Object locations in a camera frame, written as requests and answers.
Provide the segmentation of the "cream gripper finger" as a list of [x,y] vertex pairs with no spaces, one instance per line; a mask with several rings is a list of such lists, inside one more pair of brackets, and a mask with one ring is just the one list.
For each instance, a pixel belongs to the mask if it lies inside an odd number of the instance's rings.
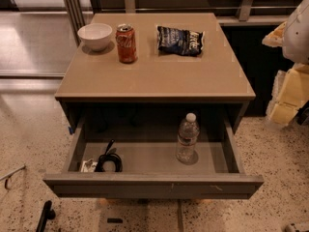
[[309,101],[309,65],[294,63],[286,72],[278,71],[267,106],[267,119],[288,126],[300,108]]
[[269,47],[281,47],[287,22],[282,22],[262,39],[262,44]]

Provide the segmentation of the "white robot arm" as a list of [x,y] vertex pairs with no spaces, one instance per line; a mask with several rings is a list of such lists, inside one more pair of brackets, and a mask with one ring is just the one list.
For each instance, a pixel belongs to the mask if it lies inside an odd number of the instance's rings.
[[263,38],[262,44],[281,47],[283,57],[294,63],[275,76],[267,107],[267,120],[286,127],[309,101],[309,0],[302,0],[285,22]]

